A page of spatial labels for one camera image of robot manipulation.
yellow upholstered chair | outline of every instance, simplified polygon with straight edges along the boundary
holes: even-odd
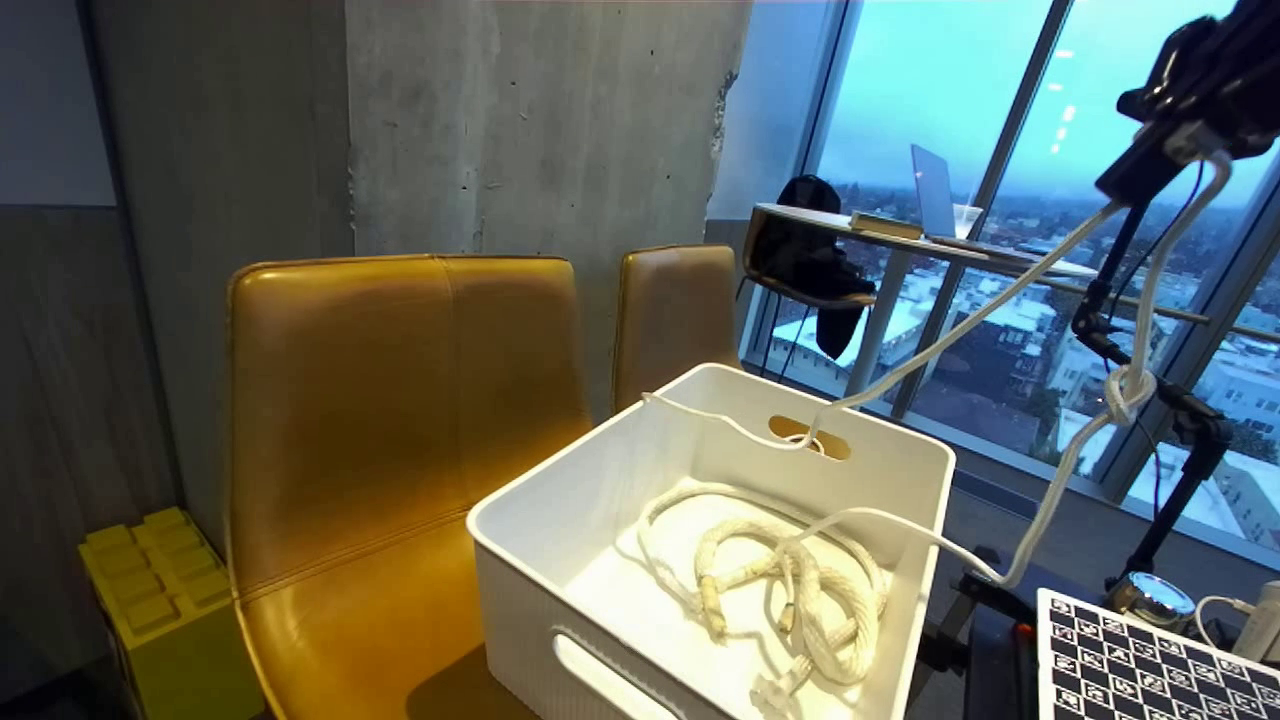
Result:
[[[229,569],[277,718],[521,718],[465,511],[580,429],[562,260],[280,260],[229,298]]]
[[[692,365],[735,356],[735,260],[727,246],[625,255],[611,405],[674,380]]]

window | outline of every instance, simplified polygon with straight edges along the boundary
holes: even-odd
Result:
[[[1144,85],[1151,60],[1171,27],[1197,16],[1222,16],[1230,0],[863,0],[848,6],[838,31],[832,89],[820,104],[814,142],[799,169],[820,171],[843,197],[843,210],[868,210],[915,222],[907,145],[928,145],[951,164],[954,202],[989,194],[982,242],[1015,248],[1047,248],[1075,227],[1102,197],[1095,178],[1128,148],[1137,123],[1116,113],[1116,95]],[[1259,190],[1276,153],[1237,164],[1226,194],[1192,226],[1158,275],[1155,365],[1183,387],[1230,417],[1247,462],[1226,462],[1205,486],[1183,516],[1183,529],[1222,544],[1263,548],[1259,529],[1280,519],[1280,491],[1259,481],[1280,456],[1280,387],[1259,373],[1276,356],[1280,370],[1280,273],[1247,273],[1263,251],[1259,227],[1276,227],[1280,214],[1259,214]],[[1205,178],[1183,171],[1168,184],[1144,218],[1128,264],[1168,227]],[[1116,227],[1102,227],[1073,260],[1101,264]],[[859,255],[870,275],[889,255]],[[889,321],[889,343],[877,370],[898,365],[920,337],[928,307],[949,321],[980,307],[1002,275],[961,273],[949,285],[949,264],[911,260],[904,298]],[[898,387],[891,409],[898,420],[928,420],[951,429],[961,440],[974,438],[1015,453],[1031,470],[1047,470],[1073,429],[1101,409],[1102,362],[1080,347],[1068,321],[1080,304],[1080,285],[1037,285],[1015,304],[999,307],[982,330],[962,337],[920,387]],[[813,314],[789,307],[785,323],[768,323],[768,339],[748,343],[768,356],[768,370],[791,386],[843,397],[856,386],[856,339],[843,356],[820,356],[813,343]],[[1131,343],[1131,304],[1110,307],[1116,343]],[[1082,475],[1101,481],[1110,502],[1151,511],[1178,471],[1183,446],[1168,438],[1158,411],[1144,426],[1095,438]]]

chair backrest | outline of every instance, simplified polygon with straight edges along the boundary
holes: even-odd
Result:
[[[229,298],[238,601],[456,525],[583,429],[562,260],[250,264]]]
[[[735,356],[735,260],[727,246],[648,248],[625,255],[611,405]]]

floor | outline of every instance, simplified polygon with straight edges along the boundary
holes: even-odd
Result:
[[[1022,538],[1037,503],[1008,486],[982,486],[973,471],[954,471],[951,503],[949,503],[949,538],[967,548],[993,548],[999,561],[1013,558]],[[1106,503],[1068,498],[1055,525],[1047,529],[1037,569],[1037,581],[1075,589],[1082,597],[1101,597],[1106,575],[1125,569],[1128,548],[1137,548],[1144,525]],[[932,621],[939,621],[954,601],[961,566],[951,558],[939,561],[932,589]],[[1192,541],[1171,541],[1158,554],[1158,574],[1183,585],[1192,597],[1198,591],[1237,591],[1252,597],[1263,569],[1230,561]],[[17,639],[17,631],[0,621],[0,692],[17,690],[23,673],[35,673],[30,651]],[[928,673],[928,684],[911,710],[911,720],[951,720],[962,710],[962,678]],[[0,697],[0,720],[123,720],[127,697],[110,661],[94,661],[70,678],[51,684]]]

